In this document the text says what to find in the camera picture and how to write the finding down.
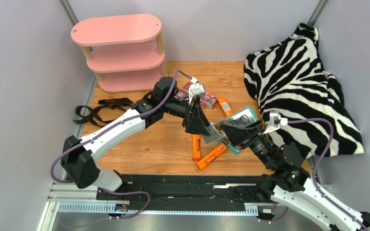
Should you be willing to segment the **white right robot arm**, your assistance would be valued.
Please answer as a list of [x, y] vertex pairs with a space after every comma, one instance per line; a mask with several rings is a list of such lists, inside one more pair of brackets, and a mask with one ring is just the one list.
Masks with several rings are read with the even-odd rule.
[[301, 165], [304, 158], [294, 143], [274, 147], [265, 136], [286, 125], [254, 123], [247, 127], [222, 124], [222, 132], [233, 146], [250, 148], [271, 175], [263, 174], [255, 186], [257, 195], [286, 206], [308, 218], [324, 231], [366, 231], [370, 213], [345, 205], [325, 190]]

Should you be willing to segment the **teal silver toothpaste box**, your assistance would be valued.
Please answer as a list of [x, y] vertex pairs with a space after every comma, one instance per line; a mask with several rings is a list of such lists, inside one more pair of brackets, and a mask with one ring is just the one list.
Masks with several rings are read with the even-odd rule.
[[226, 148], [234, 155], [239, 155], [242, 149], [239, 146], [233, 146], [229, 138], [221, 138], [221, 142], [226, 146]]

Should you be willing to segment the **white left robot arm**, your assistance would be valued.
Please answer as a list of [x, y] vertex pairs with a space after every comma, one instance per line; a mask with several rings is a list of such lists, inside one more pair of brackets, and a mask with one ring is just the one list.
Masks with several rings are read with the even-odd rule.
[[115, 170], [100, 168], [96, 161], [121, 141], [160, 121], [164, 114], [182, 118], [186, 133], [210, 136], [210, 123], [200, 107], [200, 98], [188, 103], [175, 98], [176, 84], [174, 78], [162, 77], [151, 92], [96, 133], [80, 139], [74, 135], [66, 138], [60, 165], [70, 183], [79, 189], [93, 185], [115, 192], [123, 184], [121, 176]]

